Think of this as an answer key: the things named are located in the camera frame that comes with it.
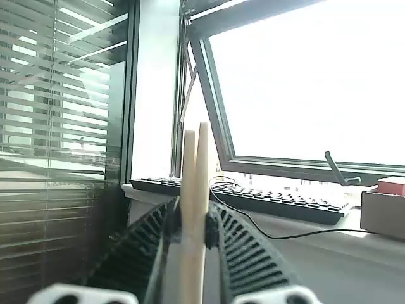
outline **window handle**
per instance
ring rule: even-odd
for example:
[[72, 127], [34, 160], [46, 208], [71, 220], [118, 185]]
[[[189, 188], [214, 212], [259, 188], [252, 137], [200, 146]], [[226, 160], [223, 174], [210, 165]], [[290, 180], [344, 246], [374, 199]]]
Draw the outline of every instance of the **window handle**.
[[343, 175], [342, 175], [342, 172], [339, 170], [339, 168], [336, 165], [335, 161], [330, 156], [329, 151], [325, 152], [325, 158], [327, 159], [329, 167], [332, 169], [332, 173], [336, 177], [339, 184], [341, 184], [342, 186], [350, 186], [350, 185], [357, 185], [357, 184], [361, 183], [361, 178], [360, 177], [344, 178]]

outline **bright sky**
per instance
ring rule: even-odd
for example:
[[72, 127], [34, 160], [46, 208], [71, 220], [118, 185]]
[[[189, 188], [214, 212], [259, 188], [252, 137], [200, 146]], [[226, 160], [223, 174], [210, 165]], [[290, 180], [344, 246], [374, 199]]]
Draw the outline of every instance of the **bright sky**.
[[237, 155], [403, 165], [405, 1], [326, 0], [214, 36]]

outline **black cable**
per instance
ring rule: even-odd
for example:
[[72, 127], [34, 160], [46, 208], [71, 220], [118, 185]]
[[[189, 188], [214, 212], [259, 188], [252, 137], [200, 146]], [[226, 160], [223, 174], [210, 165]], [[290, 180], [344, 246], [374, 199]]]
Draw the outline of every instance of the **black cable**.
[[228, 205], [222, 199], [217, 197], [217, 195], [214, 193], [213, 190], [215, 189], [215, 184], [219, 184], [219, 183], [221, 185], [230, 184], [230, 185], [234, 185], [234, 186], [237, 186], [237, 187], [240, 187], [240, 185], [238, 185], [236, 182], [214, 182], [212, 185], [210, 185], [209, 190], [211, 191], [212, 195], [216, 198], [216, 200], [219, 203], [227, 206], [229, 209], [231, 209], [233, 211], [236, 211], [236, 212], [246, 216], [252, 222], [253, 226], [255, 226], [255, 228], [257, 228], [257, 230], [260, 231], [260, 233], [262, 233], [264, 236], [266, 236], [269, 239], [296, 239], [296, 238], [303, 238], [304, 236], [313, 236], [315, 234], [322, 234], [322, 233], [329, 233], [329, 232], [362, 232], [362, 233], [378, 234], [378, 235], [381, 235], [381, 236], [384, 235], [384, 234], [381, 234], [381, 233], [370, 232], [370, 231], [361, 230], [361, 229], [325, 229], [325, 230], [319, 230], [319, 231], [312, 231], [312, 232], [307, 232], [307, 233], [295, 234], [295, 235], [292, 235], [292, 236], [272, 236], [271, 234], [268, 234], [267, 232], [262, 230], [262, 228], [259, 227], [259, 225], [254, 221], [254, 219], [251, 217], [250, 214]]

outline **open window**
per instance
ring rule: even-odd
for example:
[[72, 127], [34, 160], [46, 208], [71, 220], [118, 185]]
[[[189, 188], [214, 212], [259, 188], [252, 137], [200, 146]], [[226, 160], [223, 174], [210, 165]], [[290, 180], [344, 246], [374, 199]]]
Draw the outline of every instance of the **open window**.
[[248, 0], [191, 20], [226, 171], [374, 185], [405, 176], [405, 5]]

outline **desk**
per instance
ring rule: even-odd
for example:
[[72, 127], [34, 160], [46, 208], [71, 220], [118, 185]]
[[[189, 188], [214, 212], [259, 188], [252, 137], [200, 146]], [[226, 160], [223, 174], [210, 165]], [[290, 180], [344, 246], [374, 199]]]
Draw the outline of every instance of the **desk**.
[[[122, 185], [132, 200], [130, 223], [170, 196], [134, 190]], [[279, 236], [330, 227], [287, 218], [252, 213], [266, 232]], [[334, 228], [358, 229], [360, 210], [352, 212]], [[367, 233], [337, 232], [271, 241], [292, 264], [301, 281], [325, 304], [402, 303], [405, 282], [405, 244]], [[218, 256], [207, 252], [204, 303], [217, 304]]]

